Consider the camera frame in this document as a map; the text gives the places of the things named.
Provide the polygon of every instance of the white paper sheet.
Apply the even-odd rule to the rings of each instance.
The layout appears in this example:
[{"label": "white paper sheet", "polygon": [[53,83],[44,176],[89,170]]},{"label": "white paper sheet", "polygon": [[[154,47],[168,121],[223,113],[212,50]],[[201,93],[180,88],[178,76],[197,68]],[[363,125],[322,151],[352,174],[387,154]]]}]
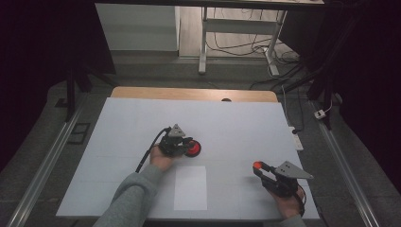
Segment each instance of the white paper sheet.
[{"label": "white paper sheet", "polygon": [[177,167],[174,210],[207,210],[205,166]]}]

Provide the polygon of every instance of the dark background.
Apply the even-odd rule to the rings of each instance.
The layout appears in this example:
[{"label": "dark background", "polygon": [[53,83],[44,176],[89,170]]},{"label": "dark background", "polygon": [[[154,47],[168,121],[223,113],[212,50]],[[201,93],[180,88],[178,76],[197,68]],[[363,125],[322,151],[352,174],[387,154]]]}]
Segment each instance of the dark background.
[{"label": "dark background", "polygon": [[[397,93],[401,32],[396,3],[371,1],[340,52],[333,72],[334,91],[343,100],[341,115],[401,191],[397,176],[401,172],[397,146],[401,140],[401,102]],[[49,87],[65,80],[68,70],[83,63],[101,73],[114,73],[114,69],[93,2],[19,0],[0,4],[3,169],[38,119]],[[321,27],[319,23],[301,27],[310,32],[315,30],[312,27],[319,30],[315,32],[319,35],[307,42],[309,48],[304,54],[322,48],[346,16],[319,14]],[[295,17],[292,23],[300,28],[296,20]]]},{"label": "dark background", "polygon": [[86,0],[0,3],[0,167],[37,121],[48,89],[82,65],[114,73],[95,4]]}]

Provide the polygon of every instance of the white wall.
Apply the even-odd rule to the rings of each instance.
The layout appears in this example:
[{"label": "white wall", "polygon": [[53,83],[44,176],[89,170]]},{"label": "white wall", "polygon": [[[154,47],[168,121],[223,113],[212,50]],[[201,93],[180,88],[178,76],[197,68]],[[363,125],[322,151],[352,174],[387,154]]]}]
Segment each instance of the white wall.
[{"label": "white wall", "polygon": [[96,4],[111,50],[177,51],[178,7]]}]

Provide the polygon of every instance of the wire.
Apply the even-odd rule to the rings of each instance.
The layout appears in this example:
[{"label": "wire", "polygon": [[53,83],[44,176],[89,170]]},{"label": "wire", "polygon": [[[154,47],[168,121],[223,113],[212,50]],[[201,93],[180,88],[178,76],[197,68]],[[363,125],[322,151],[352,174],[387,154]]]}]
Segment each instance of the wire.
[{"label": "wire", "polygon": [[211,49],[211,50],[224,52],[224,53],[231,54],[231,55],[234,55],[234,56],[246,56],[246,55],[251,55],[251,54],[253,54],[253,53],[255,53],[255,52],[257,51],[257,49],[255,49],[255,50],[253,50],[252,52],[249,52],[249,53],[245,53],[245,54],[236,54],[236,53],[232,53],[232,52],[229,52],[229,51],[226,51],[226,50],[212,48],[212,47],[210,47],[210,45],[209,45],[208,42],[206,42],[206,45],[207,45],[207,47],[209,47],[209,49]]},{"label": "wire", "polygon": [[239,45],[231,45],[231,46],[219,46],[217,38],[216,38],[216,32],[214,32],[214,33],[215,33],[215,43],[216,43],[216,46],[219,49],[232,49],[232,48],[242,47],[242,46],[246,46],[246,45],[250,45],[250,44],[259,44],[259,43],[271,40],[271,39],[266,39],[266,40],[261,40],[261,41],[257,41],[257,42],[247,43],[247,44],[239,44]]},{"label": "wire", "polygon": [[75,227],[75,226],[78,224],[78,222],[79,222],[79,220],[76,219],[76,220],[70,225],[70,227]]},{"label": "wire", "polygon": [[150,150],[154,147],[154,144],[156,143],[157,139],[159,138],[159,136],[163,133],[163,132],[167,132],[168,130],[170,130],[170,128],[165,128],[162,129],[156,136],[156,138],[154,138],[153,142],[150,145],[150,148],[147,150],[147,152],[145,152],[144,157],[142,157],[141,162],[139,163],[138,167],[136,168],[135,172],[139,173],[139,170],[141,170],[141,167],[144,165],[144,162],[147,160],[149,154],[150,154]]},{"label": "wire", "polygon": [[288,124],[289,126],[291,126],[291,125],[289,124],[288,116],[287,116],[286,91],[284,90],[283,85],[281,85],[281,88],[283,89],[283,96],[284,96],[284,114],[286,115],[287,124]]},{"label": "wire", "polygon": [[325,110],[324,112],[326,113],[326,112],[330,111],[332,106],[333,106],[333,99],[330,100],[330,107],[327,110]]},{"label": "wire", "polygon": [[303,191],[303,193],[304,193],[304,202],[302,202],[302,200],[301,200],[301,198],[298,196],[298,194],[295,192],[295,199],[297,199],[297,197],[298,197],[298,199],[297,199],[297,201],[301,201],[300,202],[300,213],[301,213],[301,217],[304,215],[304,212],[305,212],[305,204],[306,204],[306,193],[305,193],[305,191],[304,191],[304,188],[303,187],[301,187],[299,184],[298,184],[298,186],[301,188],[301,190]]}]

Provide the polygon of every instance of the metal rail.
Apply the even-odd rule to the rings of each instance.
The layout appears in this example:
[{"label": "metal rail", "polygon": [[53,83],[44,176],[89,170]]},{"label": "metal rail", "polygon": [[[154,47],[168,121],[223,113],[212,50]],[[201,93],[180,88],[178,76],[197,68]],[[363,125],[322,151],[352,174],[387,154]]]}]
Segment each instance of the metal rail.
[{"label": "metal rail", "polygon": [[[311,106],[313,109],[315,109],[315,111],[318,111],[316,102],[311,102]],[[319,122],[319,127],[322,131],[324,139],[327,142],[327,145],[333,154],[334,160],[340,169],[340,173],[345,180],[345,184],[348,186],[348,190],[356,202],[357,209],[359,210],[365,225],[368,227],[379,227],[380,225],[375,217],[375,212],[368,202],[362,188],[360,188],[359,184],[357,183],[357,179],[351,167],[349,166],[346,157],[342,153],[336,137],[332,131],[327,129],[322,121]]]},{"label": "metal rail", "polygon": [[64,123],[64,125],[62,126],[56,140],[44,157],[41,166],[39,167],[38,171],[30,182],[30,185],[27,188],[24,196],[21,198],[20,203],[12,214],[11,219],[9,220],[9,223],[7,225],[8,227],[18,227],[25,225],[26,220],[28,219],[32,208],[35,205],[36,200],[39,198],[44,188],[44,185],[46,184],[46,181],[50,176],[51,171],[53,170],[54,165],[59,159],[61,151],[64,148],[65,143],[67,142],[68,136],[70,135],[75,123],[77,122],[83,110],[83,106],[86,102],[87,96],[87,94],[83,94],[79,98],[77,110],[72,115],[70,121]]}]

